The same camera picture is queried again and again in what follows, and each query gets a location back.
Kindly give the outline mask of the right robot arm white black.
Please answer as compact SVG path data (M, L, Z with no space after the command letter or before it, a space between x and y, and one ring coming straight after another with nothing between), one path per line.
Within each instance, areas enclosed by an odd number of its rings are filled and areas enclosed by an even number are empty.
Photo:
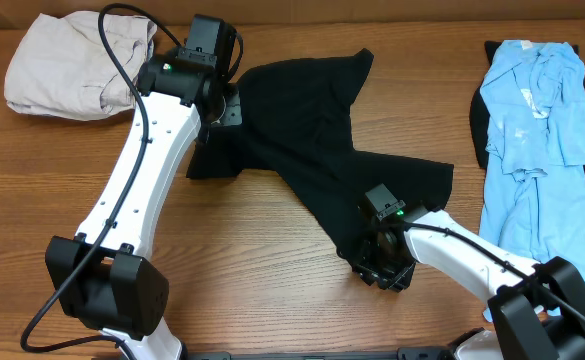
M567 260L515 255L383 184L365 193L360 210L375 232L353 264L364 282L400 292L417 264L431 266L484 302L494 326L447 346L403 348L398 358L585 359L585 282Z

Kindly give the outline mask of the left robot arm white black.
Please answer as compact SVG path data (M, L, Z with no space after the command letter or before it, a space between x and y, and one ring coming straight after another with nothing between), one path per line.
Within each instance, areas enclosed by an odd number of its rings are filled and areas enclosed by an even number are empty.
M242 55L232 25L197 15L185 41L151 56L127 82L133 123L98 202L73 238L55 236L46 249L55 292L42 309L60 303L125 359L188 356L164 318L169 282L151 262L154 233L186 151L241 122L230 81Z

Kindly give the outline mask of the black t-shirt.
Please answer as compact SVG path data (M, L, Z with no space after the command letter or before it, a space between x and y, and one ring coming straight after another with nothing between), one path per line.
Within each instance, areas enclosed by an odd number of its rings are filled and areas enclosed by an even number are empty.
M276 172L314 215L340 257L353 261L371 236L358 204L385 185L398 200L447 205L453 165L358 151L350 108L374 55L306 58L252 68L237 82L242 122L217 127L195 148L190 179L229 178L245 169Z

